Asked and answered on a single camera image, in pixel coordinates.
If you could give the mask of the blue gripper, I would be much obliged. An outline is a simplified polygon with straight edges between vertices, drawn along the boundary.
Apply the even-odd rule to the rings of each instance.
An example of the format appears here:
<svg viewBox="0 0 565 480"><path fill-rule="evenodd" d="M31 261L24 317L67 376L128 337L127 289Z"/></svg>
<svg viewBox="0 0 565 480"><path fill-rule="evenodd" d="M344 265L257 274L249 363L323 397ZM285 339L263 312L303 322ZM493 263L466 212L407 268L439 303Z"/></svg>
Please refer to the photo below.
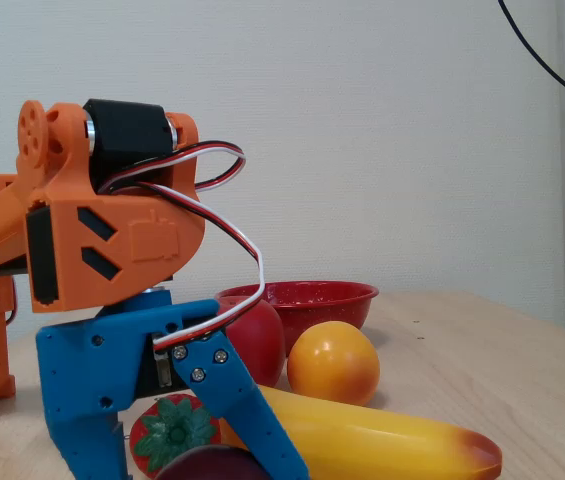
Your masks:
<svg viewBox="0 0 565 480"><path fill-rule="evenodd" d="M89 319L39 330L46 425L75 479L129 479L123 425L117 413L109 412L125 410L137 399L185 390L186 383L212 416L231 426L271 478L309 477L224 333L172 347L176 371L170 370L169 384L160 383L153 336L207 320L218 308L213 299L173 304L170 292L160 290L104 307Z"/></svg>

